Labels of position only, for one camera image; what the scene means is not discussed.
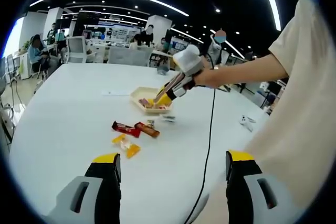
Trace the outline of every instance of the food tray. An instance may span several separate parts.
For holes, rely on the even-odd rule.
[[[131,100],[137,105],[142,111],[145,113],[152,113],[152,114],[163,114],[168,113],[171,111],[172,106],[166,106],[165,110],[161,109],[147,109],[139,102],[140,99],[153,99],[158,94],[158,89],[156,88],[147,88],[147,87],[138,87],[131,93]]]

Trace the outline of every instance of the black cable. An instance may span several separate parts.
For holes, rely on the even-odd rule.
[[[14,62],[14,59],[13,59],[13,58],[12,58],[12,61],[13,61],[14,76],[16,76],[15,62]],[[25,105],[24,105],[24,104],[22,103],[22,101],[21,101],[19,92],[17,91],[17,81],[15,81],[15,90],[16,90],[17,97],[19,98],[19,101],[20,101],[22,107],[23,107],[24,109],[26,109]]]
[[[14,122],[13,122],[13,119],[14,119],[14,91],[13,91],[13,85],[12,85],[12,78],[10,77],[11,73],[9,73],[9,63],[8,63],[8,56],[7,56],[7,71],[8,71],[8,75],[9,75],[9,82],[10,82],[10,88],[12,89],[12,102],[13,102],[13,108],[11,108],[12,110],[12,124],[13,124],[13,135],[12,135],[12,138],[14,136],[14,132],[15,132],[15,125],[14,125]]]
[[[212,64],[212,68],[214,69],[215,66],[214,66],[214,63],[212,61],[212,58],[210,57],[209,55],[209,58],[210,58],[210,61],[211,61],[211,64]],[[206,160],[205,160],[205,164],[204,164],[204,173],[203,173],[203,182],[202,182],[202,187],[201,187],[201,191],[199,192],[199,195],[198,195],[198,198],[196,200],[196,203],[193,207],[193,209],[191,210],[188,218],[185,220],[184,224],[187,224],[190,217],[193,215],[193,212],[201,198],[201,195],[202,195],[202,192],[203,192],[203,189],[204,189],[204,184],[205,184],[205,176],[206,176],[206,168],[208,166],[208,159],[209,159],[209,154],[210,154],[210,147],[211,147],[211,131],[212,131],[212,120],[213,120],[213,116],[214,116],[214,107],[215,107],[215,96],[216,96],[216,89],[214,89],[214,97],[213,97],[213,100],[212,100],[212,109],[211,109],[211,118],[210,118],[210,129],[209,129],[209,146],[208,146],[208,152],[206,154]]]

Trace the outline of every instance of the orange snack packet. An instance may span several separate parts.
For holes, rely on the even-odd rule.
[[[125,134],[121,134],[112,140],[113,144],[120,146],[126,152],[126,157],[131,158],[140,151],[140,147],[128,140]]]

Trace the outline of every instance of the snack package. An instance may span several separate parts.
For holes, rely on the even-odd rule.
[[[131,126],[127,126],[122,123],[117,123],[116,121],[112,124],[112,129],[114,129],[115,131],[119,131],[121,133],[132,135],[134,137],[139,137],[140,132],[141,132],[139,129],[136,129]]]
[[[141,122],[137,123],[134,127],[140,129],[151,137],[157,137],[160,134],[160,131],[156,131],[155,129],[152,129]]]
[[[140,150],[140,147],[129,141],[125,134],[121,134],[113,139],[112,143],[119,145],[120,148],[126,152],[127,158],[133,157]]]
[[[146,109],[160,109],[160,110],[166,110],[167,107],[165,105],[158,105],[154,104],[153,99],[139,99],[139,103],[144,106]]]

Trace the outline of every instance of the ceiling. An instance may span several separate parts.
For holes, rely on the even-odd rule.
[[[96,5],[96,7],[82,7],[84,10],[96,10],[106,13],[130,15],[147,19],[150,15],[167,15],[176,25],[175,28],[187,32],[191,36],[201,38],[207,42],[211,34],[210,29],[226,31],[228,41],[243,55],[251,50],[263,56],[267,48],[277,38],[279,31],[275,28],[269,0],[158,0],[172,5],[189,14],[186,17],[172,9],[148,0],[45,0],[29,8],[29,11],[47,10],[54,7],[66,7],[73,12],[78,12],[78,5]],[[297,0],[276,0],[281,27],[292,18]],[[138,22],[138,20],[123,17],[125,21]]]

